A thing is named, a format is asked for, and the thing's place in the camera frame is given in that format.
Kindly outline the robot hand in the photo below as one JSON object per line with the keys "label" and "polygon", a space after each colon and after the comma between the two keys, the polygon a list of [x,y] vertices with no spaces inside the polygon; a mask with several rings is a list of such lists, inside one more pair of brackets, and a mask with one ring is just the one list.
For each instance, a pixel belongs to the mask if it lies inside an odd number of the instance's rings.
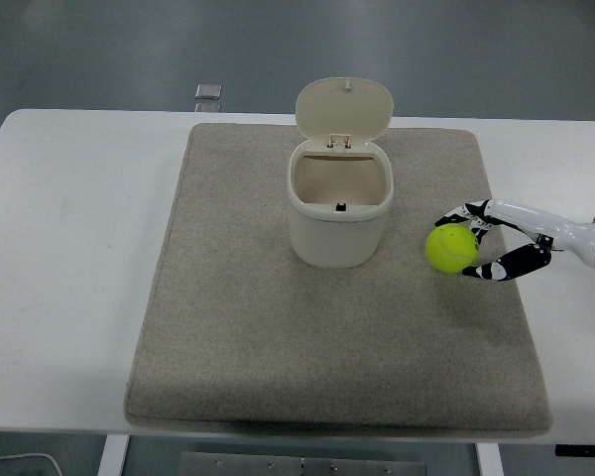
{"label": "robot hand", "polygon": [[494,226],[507,226],[531,239],[496,260],[468,266],[464,276],[488,281],[514,280],[550,264],[554,252],[569,251],[595,269],[595,217],[576,223],[561,216],[501,199],[464,203],[443,215],[434,225],[467,222],[478,241]]}

